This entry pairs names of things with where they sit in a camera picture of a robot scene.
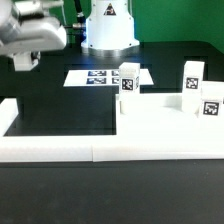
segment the black and white pattern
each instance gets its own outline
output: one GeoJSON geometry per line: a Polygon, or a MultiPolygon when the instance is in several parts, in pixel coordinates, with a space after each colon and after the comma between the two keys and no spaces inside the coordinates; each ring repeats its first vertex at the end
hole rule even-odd
{"type": "Polygon", "coordinates": [[[133,79],[122,79],[122,90],[133,90],[134,81],[133,79]]]}
{"type": "Polygon", "coordinates": [[[113,70],[112,76],[119,76],[119,70],[113,70]]]}
{"type": "Polygon", "coordinates": [[[218,116],[219,103],[218,102],[204,102],[204,115],[218,116]]]}
{"type": "Polygon", "coordinates": [[[106,78],[87,78],[87,83],[88,85],[103,85],[106,84],[106,78]]]}
{"type": "Polygon", "coordinates": [[[198,89],[198,78],[187,78],[186,89],[198,89]]]}
{"type": "Polygon", "coordinates": [[[113,78],[112,78],[112,84],[113,84],[113,85],[119,85],[119,80],[120,80],[119,77],[117,77],[117,78],[114,78],[114,77],[113,77],[113,78]]]}
{"type": "Polygon", "coordinates": [[[107,76],[107,71],[89,71],[88,76],[107,76]]]}
{"type": "Polygon", "coordinates": [[[139,87],[139,76],[136,78],[136,89],[139,87]]]}

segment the green background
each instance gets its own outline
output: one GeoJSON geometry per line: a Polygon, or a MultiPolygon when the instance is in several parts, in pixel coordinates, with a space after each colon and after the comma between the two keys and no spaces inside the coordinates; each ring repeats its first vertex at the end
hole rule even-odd
{"type": "MultiPolygon", "coordinates": [[[[132,0],[136,38],[141,42],[205,41],[224,53],[224,0],[132,0]]],[[[81,0],[86,16],[91,0],[81,0]]],[[[73,0],[64,0],[67,24],[76,22],[73,0]]],[[[53,14],[62,21],[61,9],[53,14]]]]}

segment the black table surface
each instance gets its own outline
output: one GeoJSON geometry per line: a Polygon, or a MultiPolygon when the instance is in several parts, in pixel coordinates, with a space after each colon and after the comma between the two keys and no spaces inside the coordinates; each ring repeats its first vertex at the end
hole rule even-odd
{"type": "Polygon", "coordinates": [[[116,134],[118,87],[63,87],[69,70],[118,69],[137,62],[149,69],[154,86],[141,93],[181,92],[187,60],[205,62],[204,80],[224,80],[224,55],[204,42],[142,43],[139,53],[121,58],[82,55],[80,47],[42,53],[31,72],[15,72],[12,60],[0,58],[0,96],[16,97],[19,116],[6,135],[116,134]]]}
{"type": "MultiPolygon", "coordinates": [[[[64,88],[67,72],[139,62],[155,83],[142,93],[180,92],[186,60],[205,61],[204,80],[223,81],[224,55],[202,42],[143,43],[120,59],[83,56],[72,45],[43,53],[31,72],[15,73],[1,58],[1,99],[16,97],[20,110],[7,135],[114,134],[118,88],[64,88]]],[[[223,186],[223,160],[2,163],[0,223],[222,224],[223,186]]]]}

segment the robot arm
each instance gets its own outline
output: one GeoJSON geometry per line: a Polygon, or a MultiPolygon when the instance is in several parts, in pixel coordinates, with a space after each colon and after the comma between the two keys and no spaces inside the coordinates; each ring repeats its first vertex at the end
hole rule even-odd
{"type": "Polygon", "coordinates": [[[41,51],[63,49],[66,31],[49,16],[48,9],[63,1],[1,0],[0,55],[13,58],[16,71],[29,71],[40,60],[41,51]]]}

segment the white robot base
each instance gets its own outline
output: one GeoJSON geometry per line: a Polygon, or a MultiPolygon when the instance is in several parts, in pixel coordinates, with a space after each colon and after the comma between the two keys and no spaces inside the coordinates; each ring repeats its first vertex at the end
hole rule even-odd
{"type": "Polygon", "coordinates": [[[91,4],[82,52],[104,57],[137,52],[139,41],[134,37],[134,19],[128,12],[128,0],[92,0],[91,4]]]}

